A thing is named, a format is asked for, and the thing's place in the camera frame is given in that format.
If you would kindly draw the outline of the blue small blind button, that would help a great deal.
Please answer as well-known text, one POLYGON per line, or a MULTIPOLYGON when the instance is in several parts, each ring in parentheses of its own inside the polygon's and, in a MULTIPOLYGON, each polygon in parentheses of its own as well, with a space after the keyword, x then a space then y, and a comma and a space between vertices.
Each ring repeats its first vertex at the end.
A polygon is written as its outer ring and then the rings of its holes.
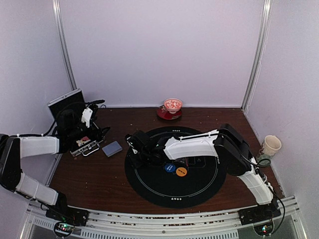
POLYGON ((164 166, 164 170, 168 173, 172 173, 174 172, 176 169, 176 166, 172 163, 167 163, 165 166, 164 166))

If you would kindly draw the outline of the orange big blind button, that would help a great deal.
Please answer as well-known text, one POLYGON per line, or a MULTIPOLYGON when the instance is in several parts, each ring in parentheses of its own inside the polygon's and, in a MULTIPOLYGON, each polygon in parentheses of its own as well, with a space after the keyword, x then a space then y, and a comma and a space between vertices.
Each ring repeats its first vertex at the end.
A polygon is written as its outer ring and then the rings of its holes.
POLYGON ((175 173, 179 177, 184 177, 187 175, 187 169, 184 167, 179 167, 176 169, 175 173))

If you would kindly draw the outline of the red black triangle marker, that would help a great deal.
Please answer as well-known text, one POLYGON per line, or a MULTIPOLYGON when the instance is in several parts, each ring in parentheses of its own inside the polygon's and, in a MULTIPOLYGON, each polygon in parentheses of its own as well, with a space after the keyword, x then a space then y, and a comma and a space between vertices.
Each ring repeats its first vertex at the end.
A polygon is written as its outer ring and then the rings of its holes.
POLYGON ((182 164, 188 166, 187 158, 178 158, 174 161, 174 163, 182 164))

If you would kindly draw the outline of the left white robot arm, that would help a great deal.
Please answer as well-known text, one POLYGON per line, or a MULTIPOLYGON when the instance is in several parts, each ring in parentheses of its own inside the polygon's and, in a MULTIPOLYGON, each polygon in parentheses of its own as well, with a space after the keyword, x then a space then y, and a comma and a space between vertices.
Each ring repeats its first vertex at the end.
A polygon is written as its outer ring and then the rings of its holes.
POLYGON ((67 221, 72 211, 66 196, 27 176, 20 166, 23 158, 56 155, 70 151, 73 156, 94 152, 99 148, 109 127, 95 124, 98 105, 104 100, 73 102, 61 109, 50 129, 44 134, 0 136, 0 184, 8 191, 37 200, 52 210, 61 221, 67 221))

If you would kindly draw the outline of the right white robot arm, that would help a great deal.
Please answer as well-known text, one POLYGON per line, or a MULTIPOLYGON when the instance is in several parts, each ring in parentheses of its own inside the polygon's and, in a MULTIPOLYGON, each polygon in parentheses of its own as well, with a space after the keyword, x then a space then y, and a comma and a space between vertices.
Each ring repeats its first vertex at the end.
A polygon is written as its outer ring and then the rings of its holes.
POLYGON ((129 149, 125 173, 132 188, 147 201, 166 208, 189 208, 206 202, 222 187, 226 175, 241 179, 265 220, 278 210, 273 187, 249 144, 229 124, 206 133, 182 126, 136 131, 125 137, 129 149))

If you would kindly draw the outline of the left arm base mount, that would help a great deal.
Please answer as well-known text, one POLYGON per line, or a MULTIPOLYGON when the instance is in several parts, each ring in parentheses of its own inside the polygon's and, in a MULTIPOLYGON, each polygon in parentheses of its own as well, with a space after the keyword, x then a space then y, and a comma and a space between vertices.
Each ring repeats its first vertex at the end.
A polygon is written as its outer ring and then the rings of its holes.
POLYGON ((58 238, 70 236, 76 227, 86 226, 89 212, 87 210, 67 207, 65 213, 52 206, 46 206, 45 215, 57 222, 53 226, 53 232, 58 238))

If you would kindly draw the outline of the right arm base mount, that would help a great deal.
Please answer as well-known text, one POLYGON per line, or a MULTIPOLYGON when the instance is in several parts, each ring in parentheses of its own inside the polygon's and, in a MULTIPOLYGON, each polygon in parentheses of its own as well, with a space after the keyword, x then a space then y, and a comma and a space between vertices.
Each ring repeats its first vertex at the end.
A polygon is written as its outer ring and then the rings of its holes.
POLYGON ((238 211, 241 225, 253 225, 254 232, 269 237, 275 232, 274 218, 281 215, 280 209, 252 207, 238 211))

